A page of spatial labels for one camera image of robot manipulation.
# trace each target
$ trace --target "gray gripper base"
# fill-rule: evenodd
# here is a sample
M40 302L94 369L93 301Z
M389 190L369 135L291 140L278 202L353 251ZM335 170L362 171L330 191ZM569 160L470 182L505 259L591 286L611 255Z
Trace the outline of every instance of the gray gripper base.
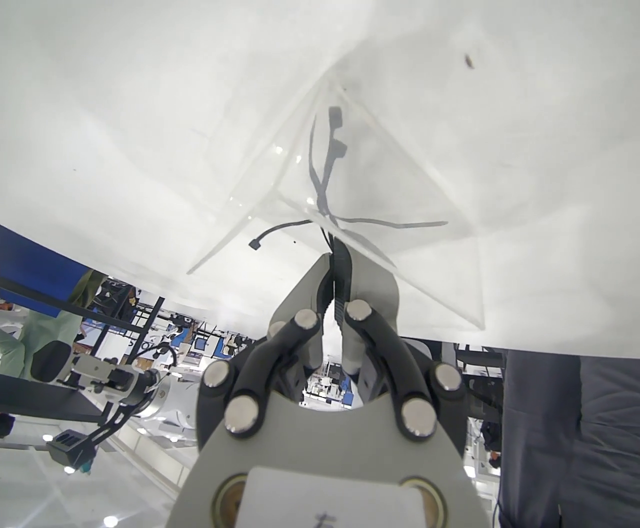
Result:
M222 424L218 426L166 526L213 526L211 504L218 486L254 466L382 483L423 477L444 497L446 526L489 526L462 461L440 426L429 440L418 444L398 431L389 395L350 411L319 412L276 393L269 398L264 425L253 438L236 440Z

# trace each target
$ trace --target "blue panel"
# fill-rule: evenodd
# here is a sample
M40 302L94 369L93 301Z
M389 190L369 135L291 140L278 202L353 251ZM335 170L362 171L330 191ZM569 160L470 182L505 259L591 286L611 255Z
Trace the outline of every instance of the blue panel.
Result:
M213 356L221 359L229 359L229 356L225 356L222 353L222 349L224 348L224 346L225 346L225 338L224 337L218 338L218 344L216 345L216 349L213 351Z
M2 226L0 255L0 276L61 301L69 299L78 281L89 270ZM5 290L0 290L0 297L47 316L56 317L60 312Z
M183 329L178 335L176 335L172 340L171 340L171 346L176 348L178 346L180 346L180 343L182 341L184 341L184 338L187 337L187 334L189 333L189 328L185 328Z
M196 342L193 345L196 350L204 350L206 346L207 340L202 337L197 337Z

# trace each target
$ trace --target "black cable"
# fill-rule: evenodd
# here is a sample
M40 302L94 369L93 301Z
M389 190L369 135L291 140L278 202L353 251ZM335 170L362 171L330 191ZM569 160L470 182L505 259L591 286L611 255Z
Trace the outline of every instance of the black cable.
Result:
M177 367L178 366L178 355L175 353L175 350L170 346L167 345L166 342L154 345L154 346L150 346L149 348L147 348L146 350L139 350L134 356L133 359L131 360L131 363L133 363L136 359L138 359L141 355L146 354L147 352L151 352L152 350L157 350L159 348L166 348L170 353L171 356L173 358L173 363L171 364L172 367Z
M495 501L495 506L493 507L493 516L491 521L491 527L495 528L495 512L498 511L498 500Z
M309 178L311 183L316 189L316 204L318 211L325 217L328 217L331 223L333 223L336 227L338 226L337 220L341 220L347 223L370 223L375 225L381 225L384 227L390 227L392 229L412 229L419 227L442 227L447 225L449 222L445 220L434 221L434 222L413 222L413 223L396 223L389 222L385 220L377 220L376 218L344 218L341 216L335 216L329 209L329 204L326 196L326 189L329 185L329 178L331 177L331 173L333 171L333 164L337 159L340 159L346 155L347 145L343 142L334 138L335 131L338 128L342 127L342 109L339 106L332 106L329 108L329 147L327 149L326 158L324 160L324 168L323 168L323 178L320 180L316 169L313 165L313 143L314 143L314 134L316 131L316 117L314 117L314 122L311 126L311 131L309 134ZM275 227L267 229L260 236L253 239L249 242L249 246L258 250L260 248L260 241L266 237L268 234L273 233L274 231L284 229L285 227L293 227L297 225L306 225L308 223L312 223L311 220L301 220L298 222L288 222L279 224ZM329 239L327 240L327 236L323 230L324 239L327 242L327 245L333 251L333 244L330 243L332 240L332 236L329 235Z
M331 251L333 251L333 241L330 241L329 237L326 235L326 231L324 230L323 227L320 228L320 231L322 231L322 236L324 237L324 241L326 242L326 245L329 246L329 249Z
M277 231L278 229L284 229L285 227L293 227L293 226L296 226L296 225L306 225L308 223L313 223L313 222L311 220L300 220L298 222L282 223L280 225L277 225L276 227L272 227L271 229L267 229L260 236L257 236L251 242L249 242L249 247L251 249L254 249L254 250L259 250L260 249L260 241L263 238L265 238L268 234L273 233L274 231Z

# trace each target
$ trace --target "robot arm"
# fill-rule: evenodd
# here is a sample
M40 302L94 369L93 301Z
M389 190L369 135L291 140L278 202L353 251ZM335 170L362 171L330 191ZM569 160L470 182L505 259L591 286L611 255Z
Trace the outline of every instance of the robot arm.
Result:
M196 413L201 453L169 528L186 520L235 526L257 467L410 486L423 499L425 526L487 525L461 460L467 416L459 372L398 337L392 276L343 249L316 262L276 310L266 337L204 372ZM365 405L348 412L298 405L321 358L327 292L335 292L337 312L342 305L343 360L364 396Z

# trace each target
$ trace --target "ceiling light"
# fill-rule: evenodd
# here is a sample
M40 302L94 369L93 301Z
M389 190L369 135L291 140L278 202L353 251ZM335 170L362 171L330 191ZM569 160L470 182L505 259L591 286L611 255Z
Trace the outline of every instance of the ceiling light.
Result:
M109 515L102 519L102 522L104 522L104 525L107 528L115 528L118 525L118 518L113 515Z

